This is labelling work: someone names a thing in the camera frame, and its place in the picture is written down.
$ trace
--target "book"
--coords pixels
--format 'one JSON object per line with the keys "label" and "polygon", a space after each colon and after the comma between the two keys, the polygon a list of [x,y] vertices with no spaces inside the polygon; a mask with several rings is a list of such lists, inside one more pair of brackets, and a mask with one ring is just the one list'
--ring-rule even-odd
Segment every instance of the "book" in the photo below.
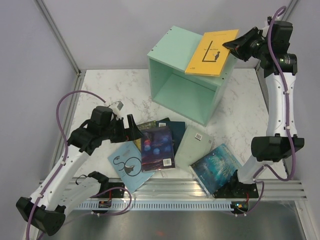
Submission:
{"label": "book", "polygon": [[208,195],[229,182],[241,164],[225,144],[190,165],[190,169]]}
{"label": "book", "polygon": [[[166,117],[166,118],[162,119],[162,121],[170,121],[170,119],[168,117]],[[143,129],[151,129],[156,126],[157,126],[157,122],[154,120],[154,121],[148,121],[145,123],[138,124],[137,128],[141,131]],[[139,149],[139,151],[141,152],[141,138],[134,140],[133,142],[136,145],[136,147]]]}
{"label": "book", "polygon": [[186,123],[184,121],[157,121],[157,127],[168,126],[171,130],[172,134],[172,142],[173,142],[173,153],[176,156],[179,145],[184,137],[186,132]]}
{"label": "book", "polygon": [[185,69],[185,73],[220,76],[230,53],[230,50],[222,44],[236,39],[238,31],[236,29],[205,32]]}
{"label": "book", "polygon": [[141,152],[132,141],[125,142],[108,160],[130,193],[135,192],[154,174],[142,172]]}
{"label": "book", "polygon": [[177,167],[192,173],[189,166],[207,155],[212,147],[214,138],[189,125],[174,156]]}
{"label": "book", "polygon": [[171,130],[168,126],[141,131],[142,171],[156,171],[176,167]]}

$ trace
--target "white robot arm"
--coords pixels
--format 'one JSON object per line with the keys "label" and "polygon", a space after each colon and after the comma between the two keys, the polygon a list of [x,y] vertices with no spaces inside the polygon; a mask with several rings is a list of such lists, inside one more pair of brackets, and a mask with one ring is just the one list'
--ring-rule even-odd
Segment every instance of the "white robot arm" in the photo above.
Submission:
{"label": "white robot arm", "polygon": [[216,191],[215,198],[258,198],[256,179],[268,167],[294,155],[304,144],[299,138],[294,120],[294,86],[297,73],[297,57],[287,53],[293,26],[287,21],[275,21],[286,7],[281,7],[268,18],[270,27],[259,30],[252,28],[245,35],[223,44],[238,59],[250,57],[260,60],[268,89],[269,120],[266,136],[254,137],[251,142],[252,155],[230,181]]}
{"label": "white robot arm", "polygon": [[[17,201],[16,207],[24,220],[28,221],[31,209],[36,204],[31,224],[52,236],[62,227],[69,213],[80,203],[110,188],[109,178],[94,171],[88,174],[79,185],[65,192],[66,186],[77,170],[102,141],[121,143],[142,137],[131,114],[127,115],[129,128],[124,127],[124,119],[118,117],[122,106],[120,101],[110,106],[97,106],[92,111],[91,118],[71,133],[67,141],[69,147],[66,161],[63,161],[65,158],[62,155],[37,190],[30,197],[21,197]],[[50,184],[41,194],[47,183]]]}

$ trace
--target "light blue book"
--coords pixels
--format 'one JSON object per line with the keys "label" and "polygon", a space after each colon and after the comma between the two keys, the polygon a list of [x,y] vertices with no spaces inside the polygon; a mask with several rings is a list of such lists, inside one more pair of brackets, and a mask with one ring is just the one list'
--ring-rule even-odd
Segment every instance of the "light blue book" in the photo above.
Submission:
{"label": "light blue book", "polygon": [[132,141],[125,142],[108,157],[108,160],[130,193],[136,191],[155,174],[154,172],[142,172],[141,152]]}
{"label": "light blue book", "polygon": [[190,165],[190,169],[208,195],[213,194],[229,182],[240,162],[225,144]]}

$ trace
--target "marble surface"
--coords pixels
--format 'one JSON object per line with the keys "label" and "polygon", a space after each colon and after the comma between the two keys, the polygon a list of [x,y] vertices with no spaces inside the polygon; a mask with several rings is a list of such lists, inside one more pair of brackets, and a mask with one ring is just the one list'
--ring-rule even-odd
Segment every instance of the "marble surface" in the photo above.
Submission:
{"label": "marble surface", "polygon": [[[252,138],[266,134],[268,112],[254,69],[234,69],[224,96],[207,127],[152,102],[147,69],[87,70],[82,90],[101,96],[106,103],[121,100],[124,104],[121,114],[125,122],[126,115],[133,114],[137,124],[169,117],[171,121],[184,121],[187,126],[195,126],[214,137],[212,149],[220,144],[226,144],[241,164],[244,164],[251,155]],[[89,119],[92,110],[98,105],[103,105],[99,99],[81,93],[71,131]],[[109,178],[118,178],[108,161],[108,156],[121,144],[123,143],[110,144],[110,141],[104,141],[79,168],[75,177],[99,171]],[[286,177],[282,161],[273,166],[280,176]],[[190,179],[193,176],[180,168],[175,168],[157,171],[153,178]],[[260,178],[275,179],[275,176],[266,170]]]}

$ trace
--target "open cube box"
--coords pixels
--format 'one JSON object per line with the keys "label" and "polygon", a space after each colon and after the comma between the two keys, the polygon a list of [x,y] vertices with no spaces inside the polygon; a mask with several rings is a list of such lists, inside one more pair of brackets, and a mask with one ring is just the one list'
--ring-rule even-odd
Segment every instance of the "open cube box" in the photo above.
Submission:
{"label": "open cube box", "polygon": [[148,53],[152,100],[206,126],[237,59],[229,55],[220,76],[185,74],[202,35],[173,26]]}

